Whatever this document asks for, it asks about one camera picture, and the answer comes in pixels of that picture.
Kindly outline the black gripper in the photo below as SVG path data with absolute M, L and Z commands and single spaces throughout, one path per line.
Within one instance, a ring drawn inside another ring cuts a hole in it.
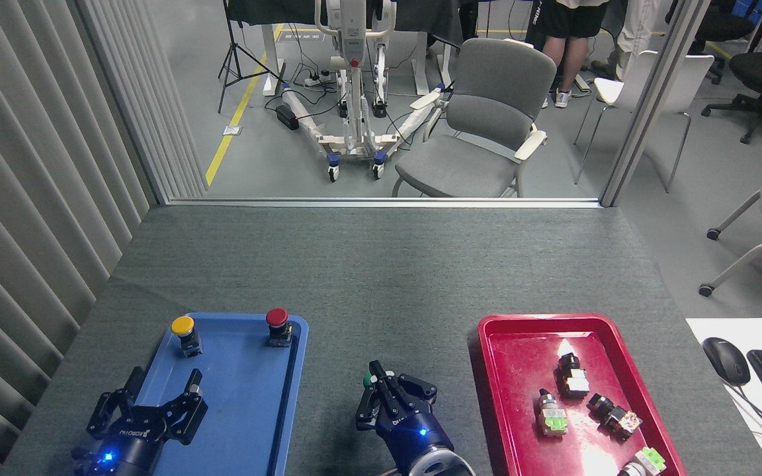
M 408 374 L 387 375 L 378 360 L 369 362 L 362 385 L 356 429 L 375 427 L 397 467 L 412 467 L 432 448 L 453 451 L 450 437 L 433 415 L 436 385 Z
M 167 440 L 190 445 L 208 412 L 199 388 L 202 372 L 190 372 L 185 390 L 157 408 L 156 422 L 128 424 L 145 378 L 146 371 L 136 366 L 123 387 L 100 395 L 87 424 L 87 433 L 99 444 L 75 459 L 75 475 L 151 475 Z M 117 410 L 124 422 L 111 426 Z

